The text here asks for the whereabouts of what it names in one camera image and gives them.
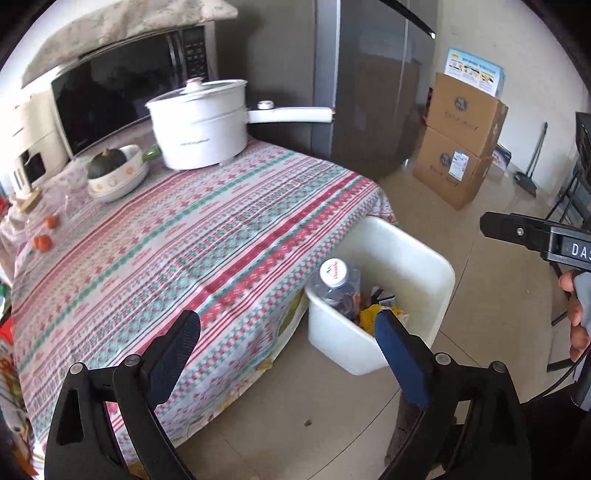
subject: microwave control panel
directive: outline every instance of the microwave control panel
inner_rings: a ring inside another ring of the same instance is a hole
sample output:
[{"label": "microwave control panel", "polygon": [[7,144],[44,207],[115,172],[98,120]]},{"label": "microwave control panel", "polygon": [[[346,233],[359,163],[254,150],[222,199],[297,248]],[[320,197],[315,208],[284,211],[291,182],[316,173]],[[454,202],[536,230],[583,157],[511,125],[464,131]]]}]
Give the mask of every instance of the microwave control panel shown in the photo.
[{"label": "microwave control panel", "polygon": [[209,81],[207,70],[207,54],[205,50],[205,27],[183,28],[181,31],[183,42],[184,62],[187,69],[187,78],[203,77]]}]

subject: broom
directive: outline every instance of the broom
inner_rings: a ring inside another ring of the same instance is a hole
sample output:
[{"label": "broom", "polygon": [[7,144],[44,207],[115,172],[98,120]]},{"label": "broom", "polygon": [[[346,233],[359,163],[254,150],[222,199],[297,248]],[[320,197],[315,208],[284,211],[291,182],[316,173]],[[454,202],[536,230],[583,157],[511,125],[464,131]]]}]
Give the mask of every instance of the broom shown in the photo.
[{"label": "broom", "polygon": [[519,171],[515,174],[515,181],[517,182],[517,185],[519,185],[522,189],[524,189],[533,197],[536,197],[536,190],[538,187],[535,186],[535,183],[531,178],[534,175],[534,170],[536,166],[538,165],[538,159],[540,158],[540,153],[542,152],[542,145],[544,144],[547,131],[548,122],[545,122],[544,126],[542,127],[540,139],[538,140],[538,144],[535,146],[534,155],[531,157],[531,161],[527,167],[527,170],[525,171],[525,173]]}]

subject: pot lid knob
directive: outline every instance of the pot lid knob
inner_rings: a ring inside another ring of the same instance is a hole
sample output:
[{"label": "pot lid knob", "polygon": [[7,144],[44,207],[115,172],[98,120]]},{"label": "pot lid knob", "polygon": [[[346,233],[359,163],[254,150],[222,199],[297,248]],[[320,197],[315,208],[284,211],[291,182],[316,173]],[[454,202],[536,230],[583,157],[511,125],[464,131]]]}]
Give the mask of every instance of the pot lid knob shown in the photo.
[{"label": "pot lid knob", "polygon": [[193,93],[199,90],[203,90],[203,77],[187,80],[187,86],[184,88],[183,93]]}]

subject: white plastic bin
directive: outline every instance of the white plastic bin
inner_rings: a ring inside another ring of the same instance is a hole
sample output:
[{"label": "white plastic bin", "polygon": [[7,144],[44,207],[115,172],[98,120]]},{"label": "white plastic bin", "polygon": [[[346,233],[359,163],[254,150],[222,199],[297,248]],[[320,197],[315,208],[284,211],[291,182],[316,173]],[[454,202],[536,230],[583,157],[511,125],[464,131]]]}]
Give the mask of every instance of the white plastic bin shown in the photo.
[{"label": "white plastic bin", "polygon": [[[450,263],[388,222],[362,218],[331,257],[361,270],[361,295],[380,286],[396,294],[396,305],[410,315],[407,329],[431,347],[452,296],[456,276]],[[310,299],[308,340],[353,375],[388,365],[375,338],[330,308],[306,286]]]}]

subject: pot handle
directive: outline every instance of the pot handle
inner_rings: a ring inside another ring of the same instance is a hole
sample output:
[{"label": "pot handle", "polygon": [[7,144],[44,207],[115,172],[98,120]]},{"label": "pot handle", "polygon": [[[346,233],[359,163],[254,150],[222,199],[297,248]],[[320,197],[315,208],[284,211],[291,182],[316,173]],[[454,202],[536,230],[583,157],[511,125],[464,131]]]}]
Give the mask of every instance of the pot handle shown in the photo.
[{"label": "pot handle", "polygon": [[246,112],[247,124],[269,124],[275,122],[309,122],[329,124],[335,111],[326,107],[274,108],[272,102],[259,102],[258,110]]}]

